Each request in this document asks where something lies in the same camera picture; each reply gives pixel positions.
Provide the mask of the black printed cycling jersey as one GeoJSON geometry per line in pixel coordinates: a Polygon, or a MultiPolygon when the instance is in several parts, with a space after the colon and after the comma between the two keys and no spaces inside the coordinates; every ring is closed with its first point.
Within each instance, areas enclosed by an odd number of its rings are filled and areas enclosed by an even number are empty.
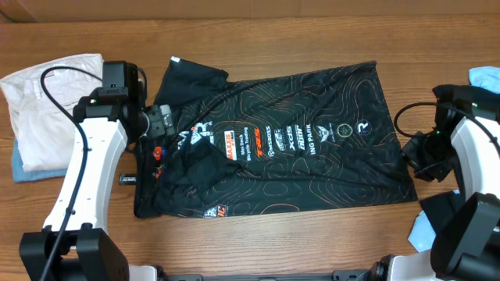
{"type": "Polygon", "coordinates": [[[218,218],[417,199],[374,62],[229,81],[174,57],[172,126],[137,153],[138,218],[218,218]]]}

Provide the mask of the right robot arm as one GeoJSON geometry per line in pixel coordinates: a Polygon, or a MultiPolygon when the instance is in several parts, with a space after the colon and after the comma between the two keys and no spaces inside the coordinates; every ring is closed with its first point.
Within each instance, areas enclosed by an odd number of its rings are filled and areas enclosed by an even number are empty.
{"type": "Polygon", "coordinates": [[[415,177],[454,172],[464,204],[437,231],[430,250],[387,255],[360,280],[497,280],[499,278],[499,96],[481,87],[433,89],[435,127],[402,149],[415,177]]]}

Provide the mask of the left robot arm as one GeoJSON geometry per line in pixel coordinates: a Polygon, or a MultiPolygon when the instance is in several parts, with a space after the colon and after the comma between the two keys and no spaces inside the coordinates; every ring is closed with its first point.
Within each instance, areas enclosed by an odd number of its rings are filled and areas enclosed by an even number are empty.
{"type": "Polygon", "coordinates": [[[152,280],[159,265],[131,265],[108,235],[108,210],[120,156],[130,144],[173,133],[170,107],[146,108],[147,77],[125,61],[104,62],[102,85],[66,117],[76,127],[57,201],[39,232],[24,233],[19,253],[32,280],[152,280]]]}

